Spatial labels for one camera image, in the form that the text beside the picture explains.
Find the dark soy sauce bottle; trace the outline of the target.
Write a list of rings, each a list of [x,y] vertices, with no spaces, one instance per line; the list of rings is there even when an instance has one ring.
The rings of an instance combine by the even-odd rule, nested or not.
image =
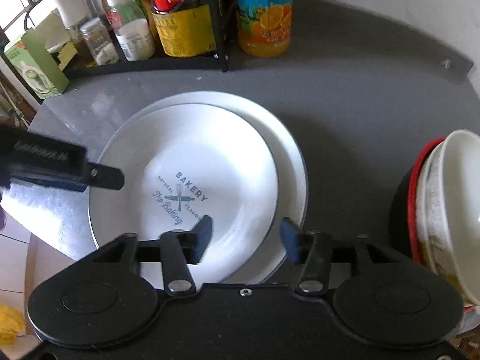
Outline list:
[[[163,51],[191,58],[216,50],[209,0],[151,0],[151,11]]]

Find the white powder spice jar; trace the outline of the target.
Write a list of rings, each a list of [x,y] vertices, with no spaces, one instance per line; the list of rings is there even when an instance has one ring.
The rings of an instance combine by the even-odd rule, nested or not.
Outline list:
[[[147,18],[135,0],[106,0],[110,23],[129,62],[149,59],[155,44]]]

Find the orange juice bottle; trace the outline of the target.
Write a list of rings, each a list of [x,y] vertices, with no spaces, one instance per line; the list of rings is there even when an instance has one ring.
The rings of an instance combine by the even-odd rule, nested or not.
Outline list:
[[[249,55],[273,58],[289,47],[293,0],[236,0],[238,41]]]

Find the white plate Bakery print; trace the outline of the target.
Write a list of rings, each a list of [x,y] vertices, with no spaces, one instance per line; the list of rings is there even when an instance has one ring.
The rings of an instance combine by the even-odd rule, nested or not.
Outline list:
[[[221,282],[252,258],[278,207],[278,170],[264,138],[218,106],[179,104],[126,124],[100,162],[120,169],[124,187],[89,192],[89,223],[103,246],[123,233],[158,239],[211,217],[212,237],[191,272]]]

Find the green cardboard box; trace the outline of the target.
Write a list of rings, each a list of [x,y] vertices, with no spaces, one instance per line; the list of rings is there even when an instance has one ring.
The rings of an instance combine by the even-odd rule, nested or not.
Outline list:
[[[33,28],[4,49],[4,54],[27,86],[43,101],[62,95],[69,79],[47,51]]]

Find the clear glass spice jar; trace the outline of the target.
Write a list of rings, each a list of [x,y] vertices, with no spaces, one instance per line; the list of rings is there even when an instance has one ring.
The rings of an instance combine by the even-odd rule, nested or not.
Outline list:
[[[80,26],[80,33],[97,65],[108,65],[120,60],[112,38],[100,18],[95,17],[85,22]]]

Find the white plate Sweet print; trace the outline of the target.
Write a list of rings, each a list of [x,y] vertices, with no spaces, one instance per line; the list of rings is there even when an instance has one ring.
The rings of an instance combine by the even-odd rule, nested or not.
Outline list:
[[[213,91],[166,97],[139,111],[122,127],[151,112],[191,103],[220,107],[242,117],[259,132],[271,150],[277,166],[279,188],[277,211],[271,228],[252,258],[239,271],[221,282],[257,284],[265,281],[281,266],[286,256],[280,236],[281,220],[287,217],[298,224],[304,222],[308,202],[308,178],[299,146],[285,125],[262,106],[244,97]]]

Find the white ceramic bowl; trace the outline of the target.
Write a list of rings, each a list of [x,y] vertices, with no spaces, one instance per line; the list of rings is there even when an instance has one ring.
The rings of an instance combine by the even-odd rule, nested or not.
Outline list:
[[[479,135],[456,130],[421,170],[418,236],[431,271],[479,304]]]

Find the red rimmed bowl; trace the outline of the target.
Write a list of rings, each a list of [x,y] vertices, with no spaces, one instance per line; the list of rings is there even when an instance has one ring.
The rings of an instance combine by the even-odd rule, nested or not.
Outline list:
[[[405,174],[393,197],[388,216],[388,245],[428,269],[428,258],[418,236],[417,208],[420,206],[419,180],[421,170],[444,137],[429,142],[416,157],[412,168]]]

